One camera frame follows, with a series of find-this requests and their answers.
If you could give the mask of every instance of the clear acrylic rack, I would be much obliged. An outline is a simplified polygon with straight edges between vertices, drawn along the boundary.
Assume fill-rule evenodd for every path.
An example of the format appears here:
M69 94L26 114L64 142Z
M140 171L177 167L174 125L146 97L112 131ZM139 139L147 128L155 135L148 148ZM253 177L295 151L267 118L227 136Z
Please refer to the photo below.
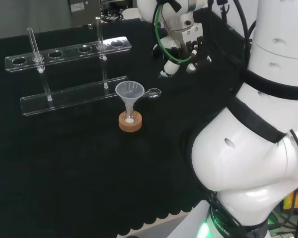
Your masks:
M44 93L22 97L21 110L24 116L30 116L49 111L67 108L80 104L115 97L115 87L118 83L128 80L126 76L107 78L107 54L127 51L131 48L126 37L103 40L101 18L96 17L98 41L74 46L67 46L46 51L39 51L32 28L28 28L32 53L6 57L5 68L8 72L16 72L36 68ZM66 88L60 91L50 91L46 76L46 65L98 57L102 70L102 81Z
M103 41L103 44L105 45L104 50L97 49L99 48L99 42L95 41L74 46L40 51L40 55L44 65L50 65L72 60L80 60L89 57L96 57L100 54L128 51L131 48L131 44L126 37L107 39ZM36 66L37 61L33 52L5 58L5 69L9 72L35 68Z

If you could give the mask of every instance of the green led light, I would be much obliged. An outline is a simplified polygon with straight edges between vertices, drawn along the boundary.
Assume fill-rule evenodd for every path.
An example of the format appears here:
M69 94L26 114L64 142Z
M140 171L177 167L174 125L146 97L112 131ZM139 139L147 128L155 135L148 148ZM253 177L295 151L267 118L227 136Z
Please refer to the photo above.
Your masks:
M211 238L210 229L207 223L203 223L200 227L197 238Z

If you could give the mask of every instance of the green cable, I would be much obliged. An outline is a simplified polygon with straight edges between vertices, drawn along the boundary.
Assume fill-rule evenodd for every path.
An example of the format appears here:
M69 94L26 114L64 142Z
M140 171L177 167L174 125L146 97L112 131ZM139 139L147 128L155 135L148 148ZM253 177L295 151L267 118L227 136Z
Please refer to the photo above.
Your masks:
M161 8L162 8L162 5L159 5L158 7L158 10L157 10L157 14L155 16L155 24L154 24L154 28L155 28L155 36L157 37L157 40L158 40L158 44L160 45L161 49L164 51L164 53L169 56L172 60L178 62L178 63L184 63L184 62L187 62L189 61L192 57L188 57L187 59L177 59L175 57L173 57L166 49L165 47L163 46L162 42L161 42L161 39L159 37L159 34L158 34L158 22L159 22L159 15L160 15L160 12L161 12Z

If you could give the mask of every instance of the black table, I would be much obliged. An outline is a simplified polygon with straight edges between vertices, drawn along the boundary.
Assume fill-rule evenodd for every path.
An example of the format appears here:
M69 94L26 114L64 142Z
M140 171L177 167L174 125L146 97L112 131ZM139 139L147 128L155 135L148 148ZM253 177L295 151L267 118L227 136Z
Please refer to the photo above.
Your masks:
M162 91L157 100L135 104L143 116L136 133L118 127L119 98L24 117L20 98L43 89L35 69L6 72L4 57L30 52L28 38L0 40L0 238L114 238L168 213L188 212L203 199L181 156L180 137L223 108L240 85L236 67L210 45L212 68L193 75L182 68L162 80L164 62L151 57L149 23L103 28L105 39L126 36L132 44L131 51L108 56L108 77L127 75ZM226 34L219 40L240 51L241 41ZM37 38L40 50L91 41L95 34L85 27ZM51 90L101 80L97 59L51 65L46 73Z

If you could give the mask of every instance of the yellow object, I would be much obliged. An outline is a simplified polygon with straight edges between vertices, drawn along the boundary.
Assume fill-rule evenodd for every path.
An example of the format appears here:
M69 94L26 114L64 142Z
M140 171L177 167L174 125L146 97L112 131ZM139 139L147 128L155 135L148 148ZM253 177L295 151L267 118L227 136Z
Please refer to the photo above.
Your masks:
M294 193L291 193L284 199L284 209L285 210L291 210L292 203L293 203ZM296 203L295 208L298 208L298 193L296 195Z

